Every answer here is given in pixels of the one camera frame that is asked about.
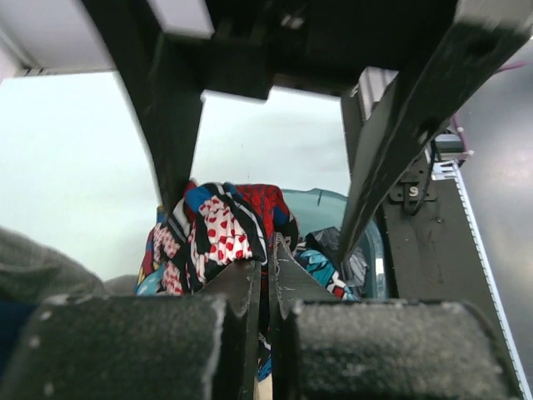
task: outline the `colorful fabric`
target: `colorful fabric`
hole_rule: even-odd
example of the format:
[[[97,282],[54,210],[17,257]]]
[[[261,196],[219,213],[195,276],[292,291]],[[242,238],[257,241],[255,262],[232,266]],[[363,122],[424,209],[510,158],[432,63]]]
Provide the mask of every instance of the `colorful fabric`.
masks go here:
[[[271,371],[268,309],[268,249],[275,232],[293,251],[298,242],[296,219],[281,190],[272,185],[229,182],[187,185],[183,199],[148,235],[136,294],[196,293],[229,263],[256,259],[262,265],[259,321],[259,379]]]
[[[341,300],[358,300],[353,291],[341,280],[331,261],[317,250],[306,250],[295,256],[304,269],[328,292]]]
[[[360,247],[356,247],[349,257],[336,262],[335,255],[338,254],[340,239],[341,231],[338,227],[327,227],[306,235],[306,248],[317,250],[326,256],[339,272],[342,281],[360,298],[365,293],[368,263]]]
[[[230,183],[190,183],[172,215],[148,235],[136,293],[195,293],[237,259],[267,265],[261,220]]]

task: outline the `cable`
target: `cable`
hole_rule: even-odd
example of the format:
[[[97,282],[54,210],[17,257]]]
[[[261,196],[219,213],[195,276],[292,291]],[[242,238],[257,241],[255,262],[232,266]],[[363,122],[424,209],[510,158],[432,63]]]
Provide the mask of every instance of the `cable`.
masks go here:
[[[503,73],[512,69],[522,68],[526,65],[529,65],[529,63],[526,61],[510,62],[499,67],[496,72],[492,74],[492,76],[496,75],[497,73]],[[455,160],[457,162],[457,166],[460,168],[469,157],[474,155],[474,152],[470,149],[468,142],[466,141],[465,129],[461,126],[459,121],[459,112],[456,112],[451,116],[451,125],[454,127],[457,136],[459,136],[461,142],[463,143],[463,152]]]
[[[430,163],[427,168],[427,175],[426,175],[426,181],[424,182],[424,187],[422,188],[420,192],[420,196],[418,197],[418,201],[416,202],[414,207],[411,207],[409,204],[409,185],[404,185],[403,187],[403,210],[406,214],[415,216],[422,208],[422,205],[426,201],[426,195],[427,195],[427,189],[430,186],[431,182],[431,174],[433,173],[433,166],[435,165],[435,159],[437,154],[437,148],[435,140],[431,141],[430,144],[431,149],[431,155],[430,155]]]

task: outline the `clothing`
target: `clothing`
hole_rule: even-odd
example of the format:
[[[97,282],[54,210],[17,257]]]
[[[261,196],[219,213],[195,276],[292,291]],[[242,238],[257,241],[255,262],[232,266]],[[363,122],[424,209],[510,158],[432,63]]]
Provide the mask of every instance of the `clothing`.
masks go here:
[[[297,253],[295,259],[314,277],[328,292],[341,300],[359,300],[353,291],[341,280],[339,272],[331,261],[317,250],[306,250]]]
[[[148,234],[136,293],[195,293],[229,263],[256,259],[262,264],[262,293],[267,296],[274,232],[284,233],[294,248],[297,229],[278,187],[229,182],[198,187],[190,181],[172,215]]]
[[[306,235],[306,248],[320,252],[334,270],[335,278],[340,278],[360,298],[365,294],[366,275],[369,267],[360,247],[356,247],[349,258],[338,263],[336,255],[339,248],[341,232],[337,227],[327,227]]]
[[[71,258],[0,227],[0,301],[38,304],[61,293],[103,295],[106,290]]]
[[[106,293],[112,296],[131,296],[137,285],[137,275],[121,275],[103,283]]]
[[[0,377],[7,366],[18,335],[37,306],[0,302]]]

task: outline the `gray fabric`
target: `gray fabric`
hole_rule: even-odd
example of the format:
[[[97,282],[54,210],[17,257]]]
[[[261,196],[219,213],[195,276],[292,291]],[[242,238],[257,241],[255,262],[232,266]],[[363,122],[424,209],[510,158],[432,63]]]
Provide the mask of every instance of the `gray fabric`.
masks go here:
[[[107,292],[116,296],[133,295],[133,290],[137,284],[137,275],[122,275],[104,282],[103,286]]]
[[[98,277],[71,258],[0,227],[0,300],[39,303],[63,293],[106,291]]]

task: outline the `teal laundry basket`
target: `teal laundry basket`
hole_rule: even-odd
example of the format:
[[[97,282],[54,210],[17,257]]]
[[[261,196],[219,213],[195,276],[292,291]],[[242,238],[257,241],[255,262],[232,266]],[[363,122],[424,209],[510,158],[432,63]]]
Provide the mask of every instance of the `teal laundry basket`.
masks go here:
[[[282,189],[286,205],[300,223],[300,234],[328,227],[341,227],[342,216],[346,208],[346,196],[322,189],[306,192]],[[371,221],[357,244],[368,262],[365,292],[368,298],[388,298],[383,260],[383,241],[377,225]]]

